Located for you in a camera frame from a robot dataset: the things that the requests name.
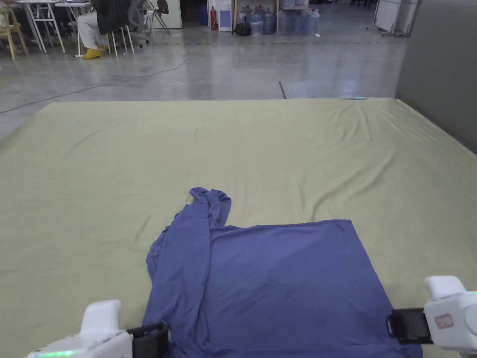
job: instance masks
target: gray wall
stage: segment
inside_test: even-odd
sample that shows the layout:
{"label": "gray wall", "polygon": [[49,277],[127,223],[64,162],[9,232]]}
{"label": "gray wall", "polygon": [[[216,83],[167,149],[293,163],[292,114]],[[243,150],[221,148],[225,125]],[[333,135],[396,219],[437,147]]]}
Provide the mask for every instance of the gray wall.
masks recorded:
{"label": "gray wall", "polygon": [[477,152],[477,0],[423,0],[396,97]]}

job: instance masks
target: mattress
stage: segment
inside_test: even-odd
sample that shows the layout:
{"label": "mattress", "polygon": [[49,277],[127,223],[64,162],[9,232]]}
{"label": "mattress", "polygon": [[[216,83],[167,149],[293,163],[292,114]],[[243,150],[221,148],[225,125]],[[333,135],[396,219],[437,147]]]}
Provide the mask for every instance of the mattress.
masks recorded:
{"label": "mattress", "polygon": [[240,227],[351,219],[395,307],[424,305],[429,275],[477,289],[476,178],[395,99],[50,105],[0,142],[2,356],[79,331],[93,301],[139,325],[147,251],[196,186]]}

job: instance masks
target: concrete floor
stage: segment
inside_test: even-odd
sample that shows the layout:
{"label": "concrete floor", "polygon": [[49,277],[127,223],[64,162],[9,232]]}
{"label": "concrete floor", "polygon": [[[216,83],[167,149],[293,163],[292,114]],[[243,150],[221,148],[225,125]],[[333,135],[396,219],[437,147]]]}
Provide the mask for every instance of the concrete floor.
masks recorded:
{"label": "concrete floor", "polygon": [[374,9],[317,6],[321,38],[238,37],[187,27],[156,32],[136,54],[83,61],[74,43],[0,51],[0,139],[55,101],[157,101],[392,97],[406,39],[381,37]]}

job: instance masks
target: black jacket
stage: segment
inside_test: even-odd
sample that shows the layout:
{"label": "black jacket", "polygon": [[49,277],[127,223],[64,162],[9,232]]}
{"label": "black jacket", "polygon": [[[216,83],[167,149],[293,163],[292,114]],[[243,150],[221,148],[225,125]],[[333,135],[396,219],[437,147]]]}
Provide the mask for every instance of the black jacket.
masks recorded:
{"label": "black jacket", "polygon": [[119,29],[129,23],[127,12],[131,0],[92,0],[91,5],[98,12],[99,33],[107,33]]}

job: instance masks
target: person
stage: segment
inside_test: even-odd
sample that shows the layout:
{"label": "person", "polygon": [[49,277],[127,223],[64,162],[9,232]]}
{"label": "person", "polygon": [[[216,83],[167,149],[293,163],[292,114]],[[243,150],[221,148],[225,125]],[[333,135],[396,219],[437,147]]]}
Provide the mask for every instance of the person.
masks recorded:
{"label": "person", "polygon": [[101,55],[101,49],[108,48],[107,34],[126,25],[131,0],[92,0],[96,10],[78,17],[78,32],[88,49],[83,60],[91,60]]}

